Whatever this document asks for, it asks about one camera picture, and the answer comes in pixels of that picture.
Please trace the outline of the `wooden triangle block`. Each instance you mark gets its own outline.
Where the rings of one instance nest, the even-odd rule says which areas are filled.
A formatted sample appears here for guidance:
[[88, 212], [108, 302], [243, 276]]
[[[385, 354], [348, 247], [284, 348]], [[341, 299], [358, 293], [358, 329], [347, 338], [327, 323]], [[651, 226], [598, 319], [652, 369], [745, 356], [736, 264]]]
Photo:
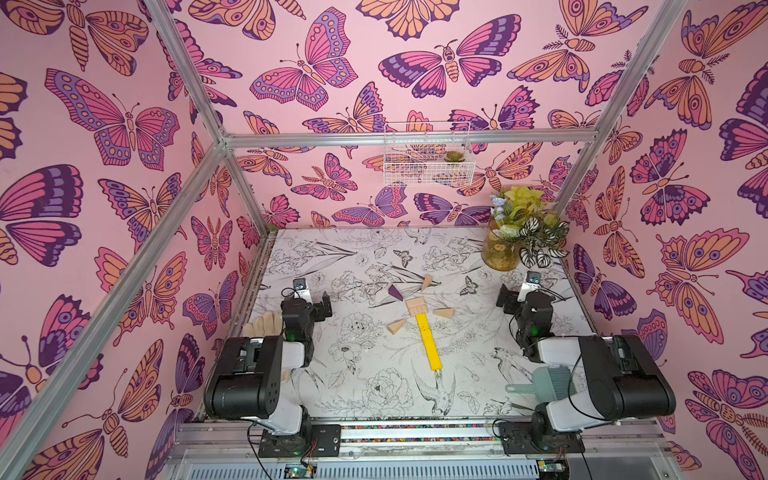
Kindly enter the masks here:
[[396, 335], [406, 324], [407, 319], [401, 319], [388, 324], [386, 328], [390, 334]]
[[430, 274], [427, 274], [424, 277], [420, 290], [425, 291], [432, 283], [433, 283], [433, 277]]
[[446, 318], [446, 319], [452, 319], [454, 317], [455, 311], [453, 308], [438, 308], [434, 309], [433, 313], [436, 316]]

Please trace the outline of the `purple triangular block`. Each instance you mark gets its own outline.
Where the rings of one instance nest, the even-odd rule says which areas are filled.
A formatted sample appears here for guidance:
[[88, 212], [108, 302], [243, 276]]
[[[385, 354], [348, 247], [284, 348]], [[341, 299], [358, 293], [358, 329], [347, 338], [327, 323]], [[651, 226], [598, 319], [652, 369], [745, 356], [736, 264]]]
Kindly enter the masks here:
[[395, 285], [390, 285], [390, 286], [389, 286], [389, 289], [388, 289], [388, 294], [389, 294], [391, 297], [393, 297], [394, 299], [398, 300], [398, 301], [403, 301], [403, 300], [404, 300], [404, 296], [403, 296], [403, 295], [402, 295], [402, 293], [401, 293], [401, 292], [400, 292], [400, 291], [397, 289], [397, 287], [396, 287]]

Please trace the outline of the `long yellow block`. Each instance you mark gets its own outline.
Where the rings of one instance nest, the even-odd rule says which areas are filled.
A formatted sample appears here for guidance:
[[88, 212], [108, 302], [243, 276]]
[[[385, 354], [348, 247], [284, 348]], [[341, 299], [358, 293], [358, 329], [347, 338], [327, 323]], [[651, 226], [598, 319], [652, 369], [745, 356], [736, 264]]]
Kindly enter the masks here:
[[429, 362], [430, 369], [433, 372], [441, 371], [442, 362], [434, 339], [432, 337], [428, 337], [423, 338], [422, 341], [425, 347], [425, 353]]

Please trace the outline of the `natural wooden rectangular block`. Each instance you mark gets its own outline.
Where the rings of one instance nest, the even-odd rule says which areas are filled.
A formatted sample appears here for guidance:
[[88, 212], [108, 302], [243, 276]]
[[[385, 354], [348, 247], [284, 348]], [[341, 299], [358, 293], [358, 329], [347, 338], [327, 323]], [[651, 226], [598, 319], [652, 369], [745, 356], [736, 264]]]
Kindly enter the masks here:
[[409, 308], [410, 306], [420, 306], [420, 305], [426, 306], [428, 308], [426, 301], [423, 298], [412, 298], [410, 300], [407, 300], [405, 304], [407, 308]]

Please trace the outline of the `short yellow block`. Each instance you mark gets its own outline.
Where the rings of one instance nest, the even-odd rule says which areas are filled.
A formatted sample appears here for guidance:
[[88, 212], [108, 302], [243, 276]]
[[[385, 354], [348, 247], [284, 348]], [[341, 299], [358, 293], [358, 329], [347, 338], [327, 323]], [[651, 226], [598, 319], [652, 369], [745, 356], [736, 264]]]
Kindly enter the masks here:
[[418, 314], [416, 316], [417, 325], [419, 327], [421, 337], [424, 343], [428, 343], [432, 340], [431, 328], [428, 322], [426, 314]]

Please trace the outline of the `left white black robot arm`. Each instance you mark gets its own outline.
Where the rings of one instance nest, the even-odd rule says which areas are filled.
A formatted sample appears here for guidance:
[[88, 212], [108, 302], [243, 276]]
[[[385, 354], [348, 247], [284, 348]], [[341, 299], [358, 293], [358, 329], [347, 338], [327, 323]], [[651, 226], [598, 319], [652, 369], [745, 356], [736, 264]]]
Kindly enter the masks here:
[[307, 440], [309, 414], [281, 394], [281, 378], [310, 364], [315, 324], [333, 315], [332, 304], [328, 294], [316, 303], [294, 295], [283, 299], [281, 314], [276, 335], [226, 340], [206, 387], [205, 411], [215, 419], [256, 423], [277, 440]]

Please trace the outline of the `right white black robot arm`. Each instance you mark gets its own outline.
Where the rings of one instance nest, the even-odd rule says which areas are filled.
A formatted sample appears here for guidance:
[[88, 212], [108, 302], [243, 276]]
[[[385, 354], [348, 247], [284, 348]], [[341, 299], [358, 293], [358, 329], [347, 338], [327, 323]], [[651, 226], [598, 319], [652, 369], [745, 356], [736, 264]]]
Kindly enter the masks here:
[[539, 289], [506, 286], [496, 300], [516, 324], [513, 338], [525, 358], [567, 369], [565, 397], [537, 405], [531, 415], [533, 434], [575, 433], [674, 413], [673, 389], [638, 336], [557, 336], [551, 331], [553, 301]]

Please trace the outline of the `beige work glove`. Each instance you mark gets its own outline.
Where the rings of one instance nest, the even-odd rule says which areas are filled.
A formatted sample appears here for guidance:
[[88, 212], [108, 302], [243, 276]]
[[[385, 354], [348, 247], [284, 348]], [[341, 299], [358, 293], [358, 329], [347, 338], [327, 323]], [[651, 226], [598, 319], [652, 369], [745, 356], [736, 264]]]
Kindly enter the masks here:
[[[241, 336], [250, 338], [262, 338], [266, 336], [284, 336], [282, 332], [283, 320], [282, 314], [278, 311], [270, 310], [264, 312], [261, 316], [251, 318], [244, 323], [241, 329]], [[290, 381], [291, 369], [293, 367], [283, 366], [282, 356], [280, 360], [280, 382], [281, 386]]]

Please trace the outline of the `potted plant amber vase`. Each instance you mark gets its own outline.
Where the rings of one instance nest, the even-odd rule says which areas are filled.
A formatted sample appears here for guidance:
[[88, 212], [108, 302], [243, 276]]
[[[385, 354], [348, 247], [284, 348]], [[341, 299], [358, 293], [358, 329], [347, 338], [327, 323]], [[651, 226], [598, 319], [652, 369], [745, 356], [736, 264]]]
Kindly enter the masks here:
[[545, 192], [512, 186], [491, 197], [491, 218], [481, 257], [497, 271], [518, 265], [547, 268], [568, 255], [569, 224], [555, 212]]

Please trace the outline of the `teal dustpan brush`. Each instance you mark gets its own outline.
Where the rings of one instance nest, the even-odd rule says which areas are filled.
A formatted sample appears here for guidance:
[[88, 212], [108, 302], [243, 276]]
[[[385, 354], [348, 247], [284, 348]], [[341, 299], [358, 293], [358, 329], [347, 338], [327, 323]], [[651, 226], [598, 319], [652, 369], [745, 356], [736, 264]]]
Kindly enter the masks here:
[[539, 403], [566, 399], [577, 392], [567, 367], [542, 367], [532, 374], [528, 384], [507, 384], [509, 394], [533, 395]]

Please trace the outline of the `small succulent in basket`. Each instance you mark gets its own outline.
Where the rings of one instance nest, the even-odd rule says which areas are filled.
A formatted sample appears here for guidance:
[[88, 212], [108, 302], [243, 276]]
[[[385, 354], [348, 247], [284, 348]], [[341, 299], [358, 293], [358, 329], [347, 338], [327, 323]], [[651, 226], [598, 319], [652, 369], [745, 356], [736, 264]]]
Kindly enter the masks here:
[[444, 156], [444, 161], [447, 163], [461, 163], [465, 161], [465, 154], [462, 151], [457, 150], [447, 151]]

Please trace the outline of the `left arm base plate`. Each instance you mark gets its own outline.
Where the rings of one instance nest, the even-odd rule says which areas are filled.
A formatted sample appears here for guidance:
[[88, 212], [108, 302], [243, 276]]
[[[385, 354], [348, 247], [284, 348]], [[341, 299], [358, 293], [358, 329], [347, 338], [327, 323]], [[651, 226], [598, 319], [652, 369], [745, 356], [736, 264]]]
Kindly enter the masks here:
[[295, 435], [274, 436], [262, 433], [258, 455], [263, 458], [338, 457], [341, 447], [341, 425], [313, 425]]

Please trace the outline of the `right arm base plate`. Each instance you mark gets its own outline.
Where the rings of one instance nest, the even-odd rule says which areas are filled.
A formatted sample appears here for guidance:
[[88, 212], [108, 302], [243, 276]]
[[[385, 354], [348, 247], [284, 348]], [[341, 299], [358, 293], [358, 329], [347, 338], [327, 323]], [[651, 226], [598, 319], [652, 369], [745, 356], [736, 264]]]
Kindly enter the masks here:
[[550, 431], [532, 422], [502, 420], [494, 430], [505, 454], [561, 455], [585, 452], [581, 436], [576, 432]]

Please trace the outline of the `front aluminium rail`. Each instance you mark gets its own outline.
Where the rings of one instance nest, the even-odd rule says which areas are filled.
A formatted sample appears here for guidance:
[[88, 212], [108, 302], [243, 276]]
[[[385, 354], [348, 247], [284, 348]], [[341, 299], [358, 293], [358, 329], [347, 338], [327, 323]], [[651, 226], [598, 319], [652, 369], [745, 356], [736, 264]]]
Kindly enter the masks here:
[[181, 427], [163, 479], [680, 479], [652, 421], [625, 421], [578, 435], [579, 448], [514, 445], [521, 418], [341, 421], [311, 452], [269, 458], [261, 431], [244, 423]]

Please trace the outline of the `aluminium frame structure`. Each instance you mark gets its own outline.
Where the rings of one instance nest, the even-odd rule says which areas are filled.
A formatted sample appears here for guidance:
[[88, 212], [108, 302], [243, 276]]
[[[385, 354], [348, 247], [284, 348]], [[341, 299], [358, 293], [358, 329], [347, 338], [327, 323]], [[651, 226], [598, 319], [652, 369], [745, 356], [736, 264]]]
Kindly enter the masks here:
[[49, 386], [36, 397], [21, 419], [18, 429], [12, 433], [1, 450], [1, 476], [4, 479], [19, 479], [33, 457], [40, 450], [45, 438], [52, 430], [65, 407], [69, 404], [92, 362], [105, 347], [109, 335], [116, 328], [123, 311], [137, 293], [139, 284], [146, 278], [152, 267], [172, 240], [183, 218], [189, 213], [204, 180], [219, 164], [225, 164], [244, 197], [250, 215], [259, 225], [264, 222], [255, 203], [253, 194], [245, 180], [237, 160], [232, 153], [235, 148], [266, 146], [388, 146], [411, 144], [450, 143], [463, 138], [468, 143], [523, 143], [525, 141], [575, 140], [589, 148], [602, 145], [624, 105], [628, 102], [641, 76], [647, 71], [654, 56], [660, 51], [675, 20], [686, 8], [684, 1], [664, 1], [646, 32], [638, 42], [630, 63], [629, 71], [617, 87], [613, 98], [607, 104], [596, 127], [591, 129], [533, 129], [512, 131], [450, 131], [432, 132], [391, 132], [360, 134], [271, 134], [266, 136], [230, 135], [223, 128], [213, 106], [205, 94], [202, 84], [194, 71], [191, 59], [177, 31], [175, 21], [163, 1], [149, 1], [153, 24], [164, 40], [172, 59], [179, 67], [193, 101], [213, 139], [200, 167], [196, 168], [185, 182], [180, 195], [170, 211], [161, 219], [159, 226], [148, 238], [144, 247], [128, 265], [117, 286], [93, 311], [91, 321], [84, 330], [80, 342], [76, 343], [69, 357], [54, 373]]

